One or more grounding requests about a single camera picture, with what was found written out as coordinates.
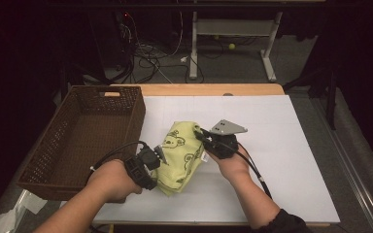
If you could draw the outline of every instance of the yellow-green cloth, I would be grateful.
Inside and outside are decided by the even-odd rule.
[[[204,147],[195,138],[195,131],[201,132],[197,123],[176,121],[162,143],[167,164],[161,163],[152,172],[152,177],[157,179],[157,186],[168,196],[181,192],[201,163]]]

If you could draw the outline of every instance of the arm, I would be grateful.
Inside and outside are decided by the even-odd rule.
[[[90,177],[86,187],[44,222],[35,232],[86,232],[106,202],[141,193],[126,174],[123,162],[113,160],[102,165]]]
[[[239,146],[243,155],[248,156]],[[250,176],[247,162],[237,154],[231,158],[218,159],[210,154],[219,164],[220,172],[229,180],[238,196],[242,209],[253,232],[310,233],[304,220],[289,215],[259,188]]]
[[[241,147],[239,151],[248,157]],[[274,220],[281,209],[253,182],[249,166],[244,159],[236,154],[226,159],[210,155],[219,164],[222,175],[235,189],[251,228],[257,229]]]

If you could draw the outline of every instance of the sleeve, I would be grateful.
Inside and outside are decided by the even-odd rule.
[[[285,210],[280,210],[275,219],[268,225],[262,226],[252,233],[312,233],[308,229],[305,221],[299,216],[288,214]]]

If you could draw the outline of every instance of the desk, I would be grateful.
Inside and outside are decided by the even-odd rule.
[[[290,0],[290,2],[323,2],[324,0]],[[239,2],[258,2],[257,0],[241,0]],[[198,13],[192,17],[192,48],[189,62],[189,77],[197,78],[198,53],[196,47],[197,35],[222,35],[222,36],[257,36],[268,37],[265,50],[260,51],[260,56],[265,68],[268,81],[274,83],[277,80],[269,55],[280,26],[283,13],[278,12],[275,18],[269,20],[238,20],[238,19],[198,19]]]
[[[142,84],[141,88],[147,106],[141,140],[161,143],[174,119],[196,119],[204,128],[212,127],[219,117],[243,122],[249,133],[237,135],[238,140],[253,156],[274,200],[308,223],[339,222],[293,106],[279,85]],[[225,93],[241,96],[220,96]],[[225,106],[236,112],[225,111]],[[144,190],[142,195],[130,195],[123,205],[106,204],[94,223],[247,224],[232,187],[212,160],[201,164],[182,193],[166,197],[158,188]]]

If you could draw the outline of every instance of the brown woven basket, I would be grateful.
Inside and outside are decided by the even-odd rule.
[[[17,184],[43,199],[69,200],[85,186],[90,166],[110,150],[139,140],[145,110],[139,86],[73,86]],[[136,149],[128,147],[115,158],[125,159]]]

